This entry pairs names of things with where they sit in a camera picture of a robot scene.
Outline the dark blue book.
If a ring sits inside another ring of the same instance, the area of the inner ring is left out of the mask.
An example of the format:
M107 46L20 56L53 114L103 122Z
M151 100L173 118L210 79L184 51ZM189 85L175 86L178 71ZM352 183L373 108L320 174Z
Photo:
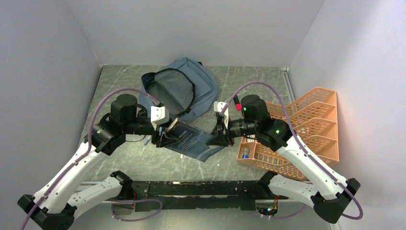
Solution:
M212 135L183 121L178 121L169 134L180 139L180 142L170 144L165 148L201 162L206 162L211 156L225 148L206 145Z

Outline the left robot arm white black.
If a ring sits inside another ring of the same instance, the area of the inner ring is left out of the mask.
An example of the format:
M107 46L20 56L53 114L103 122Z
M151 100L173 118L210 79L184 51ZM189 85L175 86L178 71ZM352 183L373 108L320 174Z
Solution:
M179 141L168 134L177 121L170 118L162 103L153 101L151 115L145 117L137 114L142 109L135 96L119 95L110 112L99 123L91 124L84 141L57 175L35 194L18 200L27 217L44 230L67 230L84 212L105 200L134 202L133 181L122 171L80 192L77 188L92 168L125 143L127 135L151 136L159 148Z

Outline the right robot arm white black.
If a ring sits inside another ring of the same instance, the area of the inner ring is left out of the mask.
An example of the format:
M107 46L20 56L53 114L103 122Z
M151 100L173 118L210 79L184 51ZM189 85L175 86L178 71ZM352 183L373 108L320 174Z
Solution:
M258 191L263 198L284 196L311 207L328 223L335 224L350 202L357 206L355 194L360 183L334 172L296 134L289 122L272 118L266 103L251 94L241 99L242 119L230 120L228 105L214 102L216 125L208 146L232 146L234 138L254 135L257 141L292 163L310 181L309 184L267 172L260 179Z

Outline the blue-grey backpack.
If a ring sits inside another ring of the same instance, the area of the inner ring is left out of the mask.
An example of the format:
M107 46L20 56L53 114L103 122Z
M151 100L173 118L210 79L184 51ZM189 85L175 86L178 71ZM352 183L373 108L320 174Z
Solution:
M215 76L201 62L184 57L141 77L142 90L169 110L171 118L191 122L210 110L219 95Z

